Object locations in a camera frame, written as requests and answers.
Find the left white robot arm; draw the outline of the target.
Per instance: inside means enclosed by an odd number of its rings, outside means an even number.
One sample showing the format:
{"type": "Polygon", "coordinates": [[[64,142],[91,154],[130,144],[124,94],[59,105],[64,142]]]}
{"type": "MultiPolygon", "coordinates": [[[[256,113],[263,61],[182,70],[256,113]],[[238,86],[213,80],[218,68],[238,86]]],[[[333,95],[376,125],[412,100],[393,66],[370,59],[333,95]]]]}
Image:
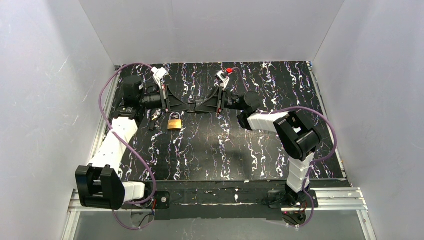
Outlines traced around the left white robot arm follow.
{"type": "Polygon", "coordinates": [[[139,76],[128,76],[122,81],[123,98],[113,112],[111,129],[88,165],[75,171],[80,203],[84,207],[118,210],[126,203],[143,204],[155,194],[147,196],[146,185],[137,181],[121,181],[118,169],[129,143],[138,131],[147,110],[165,113],[185,111],[189,107],[176,98],[161,76],[152,84],[144,85],[139,76]]]}

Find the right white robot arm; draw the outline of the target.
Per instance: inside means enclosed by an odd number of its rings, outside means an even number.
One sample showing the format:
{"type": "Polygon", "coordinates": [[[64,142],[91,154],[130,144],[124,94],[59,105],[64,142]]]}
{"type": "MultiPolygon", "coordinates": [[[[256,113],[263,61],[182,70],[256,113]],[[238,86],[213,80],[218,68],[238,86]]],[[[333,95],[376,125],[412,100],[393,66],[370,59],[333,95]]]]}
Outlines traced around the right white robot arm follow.
{"type": "Polygon", "coordinates": [[[322,140],[320,133],[293,109],[260,112],[260,100],[254,91],[234,95],[226,93],[223,87],[216,87],[208,97],[195,101],[194,111],[219,114],[223,109],[239,110],[237,119],[241,128],[276,133],[289,155],[286,187],[295,194],[306,191],[310,185],[308,170],[322,140]]]}

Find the black key fob with lanyard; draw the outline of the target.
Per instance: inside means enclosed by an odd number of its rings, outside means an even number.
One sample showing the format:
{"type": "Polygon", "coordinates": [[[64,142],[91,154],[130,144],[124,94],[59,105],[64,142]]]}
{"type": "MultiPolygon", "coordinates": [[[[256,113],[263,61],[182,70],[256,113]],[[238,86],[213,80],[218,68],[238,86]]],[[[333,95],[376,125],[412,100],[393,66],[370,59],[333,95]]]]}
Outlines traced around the black key fob with lanyard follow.
{"type": "Polygon", "coordinates": [[[156,129],[156,125],[157,122],[159,121],[160,117],[162,116],[162,110],[161,109],[157,109],[151,116],[149,119],[149,123],[148,123],[148,130],[149,131],[154,131],[156,129]]]}

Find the brass padlock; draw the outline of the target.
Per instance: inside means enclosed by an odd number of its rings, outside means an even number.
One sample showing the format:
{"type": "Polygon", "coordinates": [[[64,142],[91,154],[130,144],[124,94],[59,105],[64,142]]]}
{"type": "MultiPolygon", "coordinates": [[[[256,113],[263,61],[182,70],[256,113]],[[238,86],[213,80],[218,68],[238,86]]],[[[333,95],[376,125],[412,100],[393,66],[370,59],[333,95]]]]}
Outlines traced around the brass padlock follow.
{"type": "Polygon", "coordinates": [[[183,128],[182,117],[179,112],[172,112],[169,114],[167,122],[167,129],[169,131],[180,131],[183,128]]]}

